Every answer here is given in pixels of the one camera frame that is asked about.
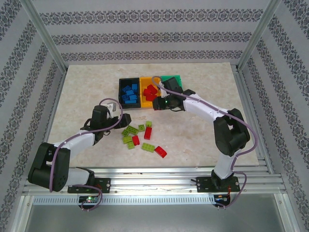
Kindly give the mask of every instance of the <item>patterned wallpaper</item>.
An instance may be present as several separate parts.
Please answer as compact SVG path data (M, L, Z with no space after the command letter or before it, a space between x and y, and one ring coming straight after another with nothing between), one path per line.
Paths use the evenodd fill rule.
M16 0L0 0L0 232L9 231L62 74Z
M236 64L268 2L136 0L124 6L119 1L36 0L34 4L68 64Z
M243 70L272 165L309 231L308 5L283 1Z

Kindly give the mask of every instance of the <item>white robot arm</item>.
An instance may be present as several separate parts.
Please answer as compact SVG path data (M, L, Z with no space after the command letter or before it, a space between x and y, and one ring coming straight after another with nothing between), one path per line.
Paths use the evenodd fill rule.
M160 82L158 87L161 87L163 97L157 97L153 101L155 110L170 109L175 111L174 108L180 108L180 110L191 112L209 123L213 123L219 159L211 173L211 182L218 191L226 189L233 177L232 166L235 157L250 140L250 135L246 126L223 113L228 113L230 116L243 121L241 112L237 109L228 111L215 106L190 89L183 91L174 77ZM177 94L168 94L162 87Z
M51 165L48 162L53 160L56 149L64 142L64 145L58 151L55 161L55 170L53 173L52 191L60 191L65 186L88 185L93 186L95 176L93 171L85 168L69 168L70 160L77 156L78 153L95 145L103 138L104 133L110 131L91 132L108 128L118 121L118 117L113 116L115 110L114 104L97 105L92 112L92 118L88 119L84 126L68 142L61 141L55 144L42 143L32 163L28 174L30 183L49 188ZM114 128L119 129L126 127L131 122L129 114L123 114L119 124Z

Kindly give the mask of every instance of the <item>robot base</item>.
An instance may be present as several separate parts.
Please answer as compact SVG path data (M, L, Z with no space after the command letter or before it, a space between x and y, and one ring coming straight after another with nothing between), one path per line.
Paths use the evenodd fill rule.
M228 192L229 186L231 187L231 192L240 191L238 178L235 176L225 181L218 188L212 183L210 176L197 177L197 192Z
M102 190L102 193L110 193L111 189L111 179L110 178L95 178L94 187ZM93 188L84 187L68 187L68 193L98 193L97 190Z

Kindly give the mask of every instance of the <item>black bin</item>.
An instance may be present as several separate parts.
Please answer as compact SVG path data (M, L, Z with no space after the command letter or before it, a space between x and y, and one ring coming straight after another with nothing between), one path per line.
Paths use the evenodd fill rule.
M132 84L137 84L137 100L134 104L125 104L125 101L122 100L122 95L126 93L123 92L123 88L126 86L132 87ZM119 79L119 91L118 91L118 100L124 109L140 108L140 79L139 78L123 78Z

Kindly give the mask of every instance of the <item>lego brick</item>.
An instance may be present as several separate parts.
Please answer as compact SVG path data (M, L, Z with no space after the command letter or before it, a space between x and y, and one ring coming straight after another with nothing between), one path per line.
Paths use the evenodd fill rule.
M145 126L144 125L139 125L139 131L145 131Z
M133 92L133 90L129 90L129 91L126 92L126 94L127 94L128 96L130 96L130 95L133 95L134 92Z
M128 126L128 127L126 128L126 130L129 131L131 134L134 134L134 135L137 135L138 132L139 132L138 129L136 129L136 128L132 127L132 126Z
M123 89L122 89L122 91L123 92L127 92L127 91L129 91L129 90L131 90L131 87L130 86L126 86L126 87L124 87Z
M162 158L164 158L167 155L167 152L160 146L157 146L157 148L155 149L156 153L159 154L159 156L161 156Z
M147 143L143 143L141 148L145 151L154 152L155 146Z
M129 142L132 142L132 137L131 136L123 137L122 141L124 141L124 144L127 144Z
M146 121L146 127L152 127L153 123L151 121Z
M152 130L151 127L146 127L146 131L145 131L145 134L144 134L144 139L150 140L151 130Z
M125 101L125 104L135 104L136 100L127 100Z
M156 95L148 95L147 97L146 97L146 101L153 101L154 99L156 99Z
M132 90L133 92L137 92L137 84L132 84Z
M130 95L129 97L130 97L130 101L131 101L131 100L136 100L136 99L137 99L137 96L136 96L135 94L134 94L134 95Z
M158 90L153 85L147 86L147 89L149 89L152 94L157 94L158 92Z
M140 139L137 135L133 136L132 140L133 140L134 146L140 145Z
M148 95L151 95L151 91L149 89L144 89L143 95L147 97Z
M128 136L130 132L127 129L124 129L124 131L121 133L124 137Z
M134 146L134 143L133 142L128 142L127 143L127 148L130 150L130 149L133 149L135 146Z
M127 94L122 95L121 97L122 97L122 100L124 100L124 101L129 100L129 97L127 96Z

